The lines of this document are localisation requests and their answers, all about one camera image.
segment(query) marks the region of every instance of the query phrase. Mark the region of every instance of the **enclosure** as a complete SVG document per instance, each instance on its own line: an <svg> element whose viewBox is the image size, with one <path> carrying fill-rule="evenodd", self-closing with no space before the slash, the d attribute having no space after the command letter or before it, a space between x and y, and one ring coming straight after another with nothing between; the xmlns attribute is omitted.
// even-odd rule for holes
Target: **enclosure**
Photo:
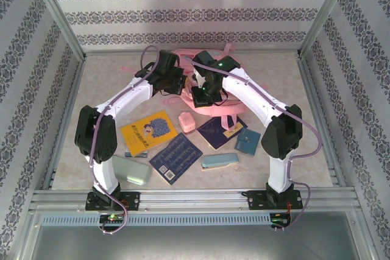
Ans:
<svg viewBox="0 0 390 260"><path fill-rule="evenodd" d="M390 0L0 2L2 259L390 258ZM121 180L140 192L138 211L118 234L102 235L107 212L85 210L93 179L74 145L81 108L122 90L149 44L230 43L225 52L276 99L299 105L322 136L321 152L292 165L292 178L311 187L303 216L274 231L271 214L283 210L250 210L241 193L264 190L269 177L259 146L234 167L202 172L197 161L172 185L155 170L144 186ZM117 126L166 110L181 132L178 115L190 108L167 107L170 98L156 94ZM193 117L197 126L210 118ZM264 134L251 111L239 117ZM204 155L235 152L233 140L215 152L198 132L186 137ZM305 128L299 153L316 143ZM296 189L304 202L308 191Z"/></svg>

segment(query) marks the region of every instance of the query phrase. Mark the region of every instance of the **yellow book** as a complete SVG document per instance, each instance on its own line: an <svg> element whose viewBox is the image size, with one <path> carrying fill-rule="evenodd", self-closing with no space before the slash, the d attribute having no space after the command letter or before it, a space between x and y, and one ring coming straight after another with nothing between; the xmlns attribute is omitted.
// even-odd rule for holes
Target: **yellow book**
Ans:
<svg viewBox="0 0 390 260"><path fill-rule="evenodd" d="M176 129L165 111L159 111L126 125L121 131L132 156L177 136Z"/></svg>

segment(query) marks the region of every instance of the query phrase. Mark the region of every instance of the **book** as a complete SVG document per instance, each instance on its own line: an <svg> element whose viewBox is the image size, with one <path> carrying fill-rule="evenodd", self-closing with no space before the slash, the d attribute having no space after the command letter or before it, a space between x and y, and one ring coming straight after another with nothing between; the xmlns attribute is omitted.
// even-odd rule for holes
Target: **book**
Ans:
<svg viewBox="0 0 390 260"><path fill-rule="evenodd" d="M129 148L126 146L126 150L124 151L124 157L125 158L147 158L147 151L141 152L139 155L132 156L132 154L129 151Z"/></svg>
<svg viewBox="0 0 390 260"><path fill-rule="evenodd" d="M244 128L237 136L237 142L234 148L248 155L255 155L259 140L260 133Z"/></svg>
<svg viewBox="0 0 390 260"><path fill-rule="evenodd" d="M172 185L202 155L203 152L181 133L149 162Z"/></svg>
<svg viewBox="0 0 390 260"><path fill-rule="evenodd" d="M232 117L229 116L227 118L227 123L229 127L233 127ZM221 117L214 117L200 126L197 131L214 150L218 150L231 139L236 137L241 132L241 130L246 127L247 125L244 123L244 121L237 117L235 128L232 131L228 131L222 128Z"/></svg>
<svg viewBox="0 0 390 260"><path fill-rule="evenodd" d="M121 128L121 132L132 156L137 156L177 136L176 129L165 111L159 111L126 125Z"/></svg>

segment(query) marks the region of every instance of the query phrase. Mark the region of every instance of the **mint green case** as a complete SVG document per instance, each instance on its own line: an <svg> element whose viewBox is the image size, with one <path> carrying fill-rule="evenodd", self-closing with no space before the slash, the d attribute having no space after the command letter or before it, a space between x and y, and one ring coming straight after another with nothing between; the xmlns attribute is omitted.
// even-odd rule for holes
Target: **mint green case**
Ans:
<svg viewBox="0 0 390 260"><path fill-rule="evenodd" d="M145 185L151 177L152 169L147 164L113 156L112 165L117 178L137 185Z"/></svg>

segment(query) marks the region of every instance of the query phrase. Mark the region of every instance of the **cartoon illustration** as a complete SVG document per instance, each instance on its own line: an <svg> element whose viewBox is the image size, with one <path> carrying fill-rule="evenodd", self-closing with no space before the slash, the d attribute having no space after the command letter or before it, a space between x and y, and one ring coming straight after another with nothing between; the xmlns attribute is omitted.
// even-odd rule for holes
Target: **cartoon illustration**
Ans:
<svg viewBox="0 0 390 260"><path fill-rule="evenodd" d="M145 137L152 134L153 138L157 138L169 133L170 129L168 122L165 119L156 118L151 120L150 124L145 124L142 131Z"/></svg>

